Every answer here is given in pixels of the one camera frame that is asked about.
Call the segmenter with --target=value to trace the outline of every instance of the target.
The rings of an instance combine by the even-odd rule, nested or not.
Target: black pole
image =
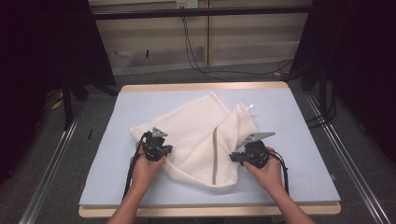
[[[64,116],[66,119],[64,123],[64,130],[67,130],[73,120],[73,108],[72,101],[70,99],[70,90],[67,83],[67,75],[65,72],[62,74],[62,95],[64,98]]]
[[[325,71],[323,65],[320,66],[319,109],[320,109],[321,116],[324,119],[328,119],[328,114],[327,114],[326,71]]]

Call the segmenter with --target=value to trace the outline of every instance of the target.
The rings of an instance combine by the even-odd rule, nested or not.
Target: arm
[[[244,165],[256,177],[260,186],[271,196],[287,223],[315,223],[283,188],[280,174],[281,166],[275,158],[270,157],[267,164],[261,169],[246,161]]]
[[[107,224],[134,223],[140,201],[164,163],[165,157],[162,157],[159,161],[148,161],[145,155],[139,157],[132,173],[131,187],[129,187],[128,193]]]

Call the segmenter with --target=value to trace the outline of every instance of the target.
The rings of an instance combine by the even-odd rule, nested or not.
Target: white cloth
[[[163,169],[172,178],[212,188],[237,181],[237,166],[229,154],[250,133],[257,132],[246,107],[240,103],[229,111],[215,93],[190,102],[152,121],[130,128],[138,141],[157,127],[168,133],[165,145],[173,149]]]

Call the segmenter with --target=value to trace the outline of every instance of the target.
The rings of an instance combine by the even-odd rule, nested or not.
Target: wooden table edge
[[[336,215],[341,212],[339,202],[305,203],[300,207],[312,216]],[[111,217],[117,206],[83,206],[81,217]],[[137,209],[137,217],[264,217],[281,215],[275,205],[207,206],[207,207],[151,207]]]
[[[123,91],[199,91],[199,90],[242,90],[242,89],[266,89],[288,88],[286,82],[215,82],[215,83],[180,83],[180,84],[149,84],[149,85],[126,85]]]

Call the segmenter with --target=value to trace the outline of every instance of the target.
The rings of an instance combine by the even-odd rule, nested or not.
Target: gray floor
[[[277,69],[277,63],[225,66],[217,69],[232,71],[263,72]],[[210,73],[210,76],[227,81],[267,81],[279,80],[274,75],[242,75],[234,73]],[[216,82],[219,79],[208,77],[192,69],[158,72],[141,75],[116,77],[120,89],[126,84]],[[305,93],[299,87],[299,80],[289,83],[294,97],[306,119],[315,116]],[[81,104],[74,101],[75,111],[81,106],[81,117],[73,138],[61,160],[50,190],[41,205],[35,223],[106,223],[106,219],[86,219],[78,215],[78,201],[84,187],[85,178],[91,167],[96,149],[100,144],[106,124],[111,116],[115,97],[89,88],[89,99]],[[35,192],[41,176],[50,162],[54,149],[63,134],[63,108],[46,110],[35,133],[35,141],[28,153],[15,167],[11,178],[0,186],[0,223],[17,223]],[[390,221],[396,222],[396,165],[380,151],[376,141],[368,133],[361,132],[360,123],[351,111],[337,100],[337,115],[332,126],[341,136],[350,156],[359,167],[365,180],[385,208]],[[323,129],[311,129],[325,164],[337,176],[334,184],[341,196],[342,211],[336,216],[314,217],[317,223],[375,223],[364,200],[351,181],[347,170],[335,153]],[[186,223],[268,223],[264,217],[179,219]],[[174,219],[140,218],[138,223],[176,223]]]

